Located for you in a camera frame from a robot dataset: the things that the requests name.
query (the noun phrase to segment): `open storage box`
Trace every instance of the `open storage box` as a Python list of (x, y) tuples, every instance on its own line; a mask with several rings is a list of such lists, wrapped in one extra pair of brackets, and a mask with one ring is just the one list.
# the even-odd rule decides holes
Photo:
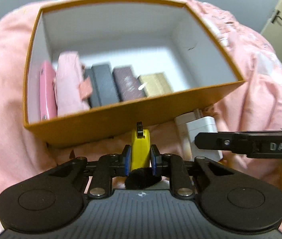
[[(174, 93), (119, 102), (41, 121), (39, 72), (57, 67), (63, 51), (85, 66), (132, 65), (136, 76), (164, 72)], [(170, 0), (76, 0), (43, 7), (30, 40), (24, 78), (24, 126), (67, 147), (164, 123), (217, 102), (244, 82), (232, 59), (199, 16)]]

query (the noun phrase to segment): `white letter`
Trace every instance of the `white letter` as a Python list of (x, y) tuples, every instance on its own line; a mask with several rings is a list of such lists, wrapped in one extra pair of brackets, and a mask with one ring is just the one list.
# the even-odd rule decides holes
[(279, 150), (282, 150), (282, 143), (279, 144)]
[(276, 144), (275, 143), (270, 143), (270, 150), (275, 151), (276, 150)]

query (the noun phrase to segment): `pink blanket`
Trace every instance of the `pink blanket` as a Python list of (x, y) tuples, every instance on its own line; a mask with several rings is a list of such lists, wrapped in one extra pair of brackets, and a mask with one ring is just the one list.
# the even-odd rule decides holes
[[(282, 64), (271, 45), (229, 12), (196, 0), (181, 1), (201, 15), (247, 80), (206, 110), (215, 117), (219, 131), (282, 128)], [(51, 2), (23, 6), (0, 20), (0, 193), (69, 159), (71, 149), (48, 149), (22, 126), (22, 79), (30, 34), (40, 6)], [(151, 127), (150, 132), (162, 153), (182, 155), (174, 122)], [(82, 145), (75, 148), (75, 154), (97, 160), (103, 154), (121, 152), (126, 143), (130, 143), (129, 134)], [(225, 152), (225, 160), (231, 167), (279, 186), (279, 160), (251, 160), (230, 152)]]

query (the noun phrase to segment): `white power adapter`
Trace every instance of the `white power adapter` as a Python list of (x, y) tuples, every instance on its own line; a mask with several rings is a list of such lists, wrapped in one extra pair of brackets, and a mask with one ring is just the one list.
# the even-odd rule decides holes
[(215, 119), (213, 117), (202, 117), (199, 109), (175, 118), (179, 130), (184, 159), (193, 161), (197, 156), (204, 156), (218, 162), (223, 158), (222, 151), (202, 150), (195, 145), (195, 137), (200, 132), (217, 132)]

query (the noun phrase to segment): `metal screw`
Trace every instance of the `metal screw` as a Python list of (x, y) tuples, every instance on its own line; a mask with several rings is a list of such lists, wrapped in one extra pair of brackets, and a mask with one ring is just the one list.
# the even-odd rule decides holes
[(93, 188), (90, 190), (90, 194), (93, 196), (102, 196), (105, 194), (105, 190), (102, 188)]
[(191, 196), (193, 194), (193, 190), (191, 190), (189, 188), (180, 188), (180, 189), (178, 189), (178, 194), (180, 196), (188, 197), (188, 196)]

